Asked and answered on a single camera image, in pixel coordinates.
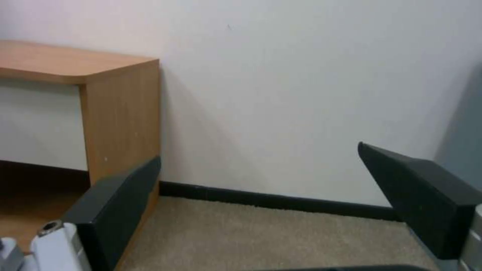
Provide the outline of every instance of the desk leg panel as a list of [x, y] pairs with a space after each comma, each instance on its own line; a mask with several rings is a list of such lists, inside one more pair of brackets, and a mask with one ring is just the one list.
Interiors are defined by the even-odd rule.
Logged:
[[160, 152], [159, 64], [80, 86], [91, 184]]

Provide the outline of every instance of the metal bolt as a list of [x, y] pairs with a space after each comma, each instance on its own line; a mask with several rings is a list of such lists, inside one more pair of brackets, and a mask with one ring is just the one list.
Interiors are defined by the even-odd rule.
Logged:
[[50, 234], [58, 229], [61, 229], [64, 227], [64, 223], [61, 220], [54, 220], [46, 223], [43, 225], [43, 227], [37, 232], [37, 235], [39, 237], [45, 236], [47, 234]]

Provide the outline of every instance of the black skirting board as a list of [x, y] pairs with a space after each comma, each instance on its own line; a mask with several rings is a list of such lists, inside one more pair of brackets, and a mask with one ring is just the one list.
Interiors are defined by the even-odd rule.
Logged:
[[297, 210], [312, 213], [328, 213], [341, 216], [400, 221], [398, 216], [390, 207], [358, 203], [343, 203], [318, 199], [287, 197], [165, 181], [161, 181], [159, 193], [162, 196], [181, 197], [213, 202], [237, 203], [272, 209]]

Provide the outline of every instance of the desk top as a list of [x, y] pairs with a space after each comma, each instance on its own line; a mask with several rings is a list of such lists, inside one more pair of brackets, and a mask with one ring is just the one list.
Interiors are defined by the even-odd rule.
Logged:
[[86, 84], [139, 66], [151, 57], [94, 52], [24, 41], [0, 41], [0, 77]]

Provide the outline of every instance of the carpet floor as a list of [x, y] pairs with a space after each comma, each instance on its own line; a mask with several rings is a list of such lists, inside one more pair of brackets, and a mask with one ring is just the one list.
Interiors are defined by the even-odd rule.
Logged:
[[122, 271], [434, 263], [398, 222], [161, 197]]

